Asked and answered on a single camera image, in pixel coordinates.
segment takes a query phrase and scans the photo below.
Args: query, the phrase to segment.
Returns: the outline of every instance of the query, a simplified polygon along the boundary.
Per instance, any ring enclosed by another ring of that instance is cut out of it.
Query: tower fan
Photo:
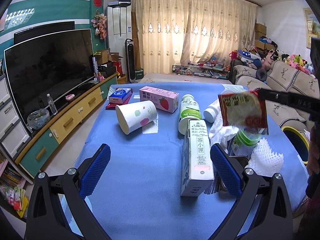
[[[129,81],[134,83],[136,81],[136,67],[134,63],[134,49],[133,40],[126,39],[124,42],[125,47],[125,60],[127,63],[127,74],[129,76]]]

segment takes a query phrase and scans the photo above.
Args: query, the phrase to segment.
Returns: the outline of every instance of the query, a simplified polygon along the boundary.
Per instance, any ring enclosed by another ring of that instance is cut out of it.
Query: glass coffee table
[[[197,63],[176,61],[172,65],[172,73],[176,75],[197,76],[197,77],[228,80],[230,71],[227,67],[222,67],[220,65],[199,66],[197,65]]]

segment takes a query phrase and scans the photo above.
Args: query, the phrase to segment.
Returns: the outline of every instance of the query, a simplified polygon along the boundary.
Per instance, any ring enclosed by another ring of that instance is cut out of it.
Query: curved tv screen
[[[57,100],[90,79],[92,54],[90,29],[52,33],[5,50],[6,74],[23,120],[47,107],[47,94]]]

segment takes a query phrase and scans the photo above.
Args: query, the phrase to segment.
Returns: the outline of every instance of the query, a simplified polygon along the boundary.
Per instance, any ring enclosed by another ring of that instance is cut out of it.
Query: metal screw
[[[39,173],[38,178],[39,178],[39,179],[43,179],[44,176],[45,176],[45,173],[44,173],[44,172],[41,172],[41,173]]]
[[[247,168],[245,169],[245,173],[248,175],[252,175],[253,174],[253,169]]]
[[[282,179],[282,176],[281,176],[281,174],[279,174],[279,173],[276,173],[276,174],[275,174],[275,177],[276,177],[276,179]]]
[[[75,173],[76,173],[76,169],[75,168],[71,168],[71,169],[68,170],[68,174],[69,175],[73,175]]]

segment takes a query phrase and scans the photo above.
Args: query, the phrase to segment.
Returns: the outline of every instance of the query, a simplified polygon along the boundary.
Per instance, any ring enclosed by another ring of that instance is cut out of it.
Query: blue tablecloth
[[[224,87],[210,83],[150,83],[114,85],[130,87],[133,95],[145,85],[184,94],[192,94],[203,112],[217,99]],[[137,102],[132,96],[130,103]],[[179,109],[171,114],[158,110],[158,133],[143,134],[138,129],[125,135],[115,110],[101,109],[75,167],[91,157],[102,143],[111,147],[111,160],[93,194],[86,201],[92,212],[114,240],[193,240],[208,239],[223,221],[235,199],[228,194],[201,194],[180,197],[181,148],[178,132]],[[276,123],[268,117],[273,151],[284,155],[281,174],[294,210],[305,195],[307,175],[298,153]],[[248,230],[257,202],[241,233]],[[77,232],[74,222],[71,228]]]

